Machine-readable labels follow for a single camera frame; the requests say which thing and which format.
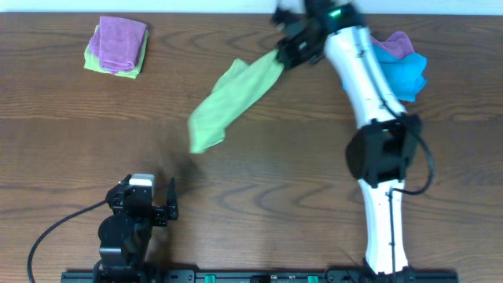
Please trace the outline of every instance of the folded towel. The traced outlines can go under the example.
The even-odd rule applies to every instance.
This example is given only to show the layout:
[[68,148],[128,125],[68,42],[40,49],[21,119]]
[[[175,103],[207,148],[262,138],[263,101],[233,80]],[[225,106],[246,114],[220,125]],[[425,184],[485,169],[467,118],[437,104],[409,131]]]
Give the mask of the folded towel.
[[131,71],[138,62],[146,29],[146,24],[135,20],[100,17],[100,66],[111,72]]
[[409,36],[403,31],[397,31],[391,35],[386,41],[380,42],[374,37],[370,37],[372,44],[379,46],[384,51],[397,57],[398,59],[403,59],[405,56],[414,53],[414,48],[409,39]]
[[274,85],[284,68],[276,54],[271,51],[250,66],[240,59],[233,62],[189,117],[191,153],[204,153],[223,141],[227,126]]
[[[99,32],[98,26],[96,26],[95,34],[97,32]],[[118,71],[118,72],[115,72],[114,75],[136,79],[136,77],[138,76],[138,74],[141,71],[141,66],[143,65],[143,60],[145,58],[145,51],[147,49],[147,38],[148,37],[149,37],[149,32],[145,31],[145,35],[143,37],[143,44],[141,45],[141,49],[140,49],[140,56],[138,57],[138,62],[136,64],[136,66],[134,66],[134,68],[132,70],[130,70],[129,72]],[[84,68],[88,69],[88,70],[96,71],[96,72],[110,74],[109,70],[105,70],[100,66],[100,59],[97,56],[92,54],[92,52],[91,52],[92,48],[93,48],[93,46],[90,42],[86,48],[86,51],[84,52],[84,58],[86,59],[86,63],[84,64]]]

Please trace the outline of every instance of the black base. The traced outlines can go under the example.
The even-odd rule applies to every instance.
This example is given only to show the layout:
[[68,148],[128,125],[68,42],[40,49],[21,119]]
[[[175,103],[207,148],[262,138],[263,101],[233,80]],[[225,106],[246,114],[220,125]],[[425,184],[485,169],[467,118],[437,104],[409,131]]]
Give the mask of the black base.
[[[93,282],[93,272],[65,272],[61,283],[392,283],[391,275],[375,275],[368,270],[333,268],[326,271],[194,271],[169,270],[166,272],[148,270],[133,277],[97,276]],[[404,270],[396,274],[396,283],[458,283],[457,274],[448,271]]]

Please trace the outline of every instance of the cable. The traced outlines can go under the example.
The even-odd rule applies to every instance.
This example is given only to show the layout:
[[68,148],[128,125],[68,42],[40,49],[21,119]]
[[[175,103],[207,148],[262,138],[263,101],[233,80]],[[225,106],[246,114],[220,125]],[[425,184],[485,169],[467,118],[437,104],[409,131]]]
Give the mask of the cable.
[[37,249],[37,247],[39,246],[40,242],[50,233],[52,232],[54,229],[56,229],[56,227],[58,227],[59,225],[67,222],[68,220],[76,217],[76,216],[79,216],[81,215],[82,213],[86,213],[88,211],[92,211],[93,209],[95,208],[98,208],[100,207],[101,205],[103,204],[106,204],[107,203],[107,200],[103,200],[103,201],[100,201],[99,203],[95,204],[95,205],[91,205],[89,206],[88,208],[84,208],[83,210],[81,211],[77,211],[76,213],[74,214],[71,214],[65,218],[63,218],[62,220],[54,223],[51,227],[49,227],[49,229],[46,230],[46,232],[44,232],[42,235],[40,235],[40,237],[37,239],[37,241],[33,244],[33,247],[31,247],[31,251],[30,251],[30,255],[28,256],[28,264],[27,264],[27,268],[28,268],[28,279],[30,279],[30,283],[35,283],[35,279],[33,278],[33,270],[31,268],[31,264],[33,262],[33,255],[35,255],[35,250]]
[[391,262],[393,264],[393,283],[396,283],[396,256],[395,256],[395,220],[393,219],[393,191],[395,189],[390,189],[387,197],[390,201],[390,224],[391,224]]
[[420,195],[429,189],[429,187],[433,183],[433,178],[435,177],[435,162],[433,160],[433,154],[431,153],[431,150],[429,149],[428,144],[424,141],[424,139],[419,134],[417,134],[414,130],[412,130],[412,127],[407,123],[407,121],[405,121],[396,112],[391,110],[391,108],[387,105],[386,101],[384,100],[384,97],[382,96],[382,94],[379,91],[377,91],[377,93],[379,95],[381,102],[383,103],[383,106],[386,108],[386,110],[390,114],[392,114],[393,117],[395,117],[401,124],[403,124],[403,126],[408,130],[408,132],[410,132],[410,134],[417,140],[417,142],[419,143],[419,145],[423,149],[424,155],[426,155],[426,161],[428,162],[428,177],[426,179],[426,183],[424,184],[424,186],[421,189],[419,189],[417,191],[409,191],[406,189],[393,189],[393,190],[395,192],[404,193],[404,194],[410,195],[410,196]]
[[93,267],[93,283],[97,283],[97,280],[100,276],[100,266],[101,266],[101,261],[102,259],[98,260],[96,264],[94,264]]
[[[327,272],[329,272],[331,269],[332,269],[332,268],[331,268],[330,266],[329,266],[329,267],[327,267],[327,269],[325,269],[325,271],[323,271],[323,276],[321,277],[321,279],[325,279],[325,275],[326,275],[326,274],[327,274]],[[349,278],[351,279],[351,282],[356,283],[356,281],[353,279],[353,276],[351,275],[351,273],[350,273],[348,270],[346,270],[346,274],[347,274],[347,276],[349,276]]]
[[[362,46],[362,44],[361,44],[362,41],[360,38],[361,35],[357,31],[353,31],[353,35],[358,40],[357,46],[361,48],[361,46]],[[361,49],[359,51],[361,54],[365,53],[365,50],[363,50],[363,49]],[[395,119],[397,119],[397,121],[399,121],[405,127],[405,129],[417,140],[417,142],[420,144],[421,148],[423,149],[424,154],[426,155],[426,160],[428,162],[428,177],[426,179],[426,183],[424,184],[424,186],[421,189],[419,189],[417,191],[409,191],[406,189],[394,188],[393,190],[395,192],[404,193],[404,194],[410,195],[410,196],[417,196],[422,193],[425,193],[428,190],[428,188],[431,186],[431,184],[433,183],[433,178],[435,177],[435,162],[433,160],[433,154],[431,153],[431,150],[429,149],[428,144],[424,141],[424,139],[412,129],[412,127],[409,125],[409,123],[407,123],[407,121],[405,119],[403,119],[403,117],[399,116],[387,104],[386,99],[384,99],[384,95],[380,92],[380,89],[377,86],[376,78],[374,78],[374,76],[373,76],[372,69],[370,68],[369,58],[367,56],[363,55],[362,62],[363,62],[363,65],[364,65],[367,73],[369,74],[370,81],[373,84],[374,90],[376,91],[377,96],[379,96],[381,103],[386,108],[386,110]]]

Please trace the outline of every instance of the table surface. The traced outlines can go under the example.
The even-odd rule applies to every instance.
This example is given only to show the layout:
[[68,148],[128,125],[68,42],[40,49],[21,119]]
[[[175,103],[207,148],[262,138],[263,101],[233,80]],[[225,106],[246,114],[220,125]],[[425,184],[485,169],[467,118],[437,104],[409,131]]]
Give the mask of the table surface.
[[[104,199],[128,173],[178,180],[180,218],[155,228],[148,259],[201,269],[325,269],[360,263],[362,194],[344,149],[355,132],[327,61],[284,74],[203,155],[186,121],[235,58],[253,62],[281,38],[268,15],[120,14],[149,25],[137,79],[83,69],[99,14],[0,15],[0,282],[26,282],[36,238]],[[428,84],[406,104],[424,121],[437,178],[403,200],[416,268],[454,268],[462,282],[503,276],[503,18],[369,16],[373,35],[405,31],[426,56]],[[418,151],[410,189],[425,178]],[[37,282],[99,259],[106,207],[53,231],[35,254]]]

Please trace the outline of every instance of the blue cloth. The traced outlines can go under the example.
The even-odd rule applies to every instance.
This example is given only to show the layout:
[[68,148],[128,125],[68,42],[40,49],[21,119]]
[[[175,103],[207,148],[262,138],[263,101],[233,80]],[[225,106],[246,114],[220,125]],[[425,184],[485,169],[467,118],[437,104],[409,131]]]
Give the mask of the blue cloth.
[[373,46],[373,49],[384,77],[395,96],[399,100],[415,102],[416,94],[428,81],[423,77],[428,60],[418,53],[411,53],[403,59],[398,59],[379,46]]

